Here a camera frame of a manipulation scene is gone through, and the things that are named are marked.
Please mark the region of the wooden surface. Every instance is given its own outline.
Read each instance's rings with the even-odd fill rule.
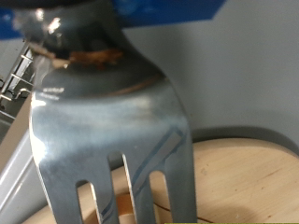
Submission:
[[[193,147],[200,218],[234,223],[299,221],[299,160],[287,149],[250,139],[211,140]],[[124,169],[112,175],[116,194],[127,193]],[[164,181],[159,173],[150,179],[159,217],[166,222],[170,216]],[[82,211],[87,218],[93,211],[84,188],[79,195],[85,198]],[[46,207],[25,223],[55,222]]]

